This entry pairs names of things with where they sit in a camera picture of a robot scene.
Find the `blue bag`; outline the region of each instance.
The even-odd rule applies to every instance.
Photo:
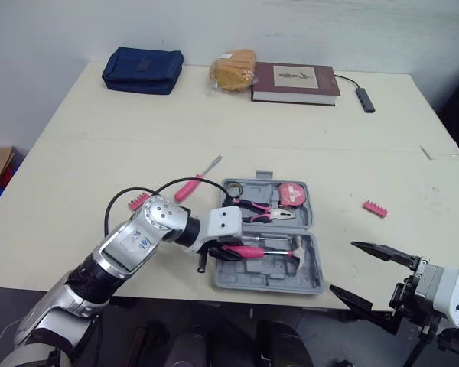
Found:
[[[107,88],[123,92],[170,94],[182,71],[180,51],[120,47],[102,73]]]

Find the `white wall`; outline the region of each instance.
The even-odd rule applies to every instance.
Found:
[[[459,0],[0,0],[0,145],[28,150],[85,63],[119,45],[410,73],[439,107],[459,82]]]

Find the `bread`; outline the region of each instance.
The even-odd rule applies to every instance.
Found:
[[[210,70],[210,77],[217,86],[225,90],[240,91],[252,84],[256,56],[252,50],[232,50],[225,55],[230,58],[217,59]]]

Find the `pink screwdriver handle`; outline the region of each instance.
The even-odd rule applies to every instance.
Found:
[[[260,247],[224,245],[222,249],[236,252],[242,258],[263,258],[264,256],[264,250]]]
[[[202,178],[204,175],[196,174],[197,178]],[[187,182],[177,193],[175,194],[175,201],[177,203],[183,202],[194,190],[199,186],[200,181],[189,181]]]

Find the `book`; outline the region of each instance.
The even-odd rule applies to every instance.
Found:
[[[335,106],[340,95],[332,67],[257,62],[255,77],[252,101]]]

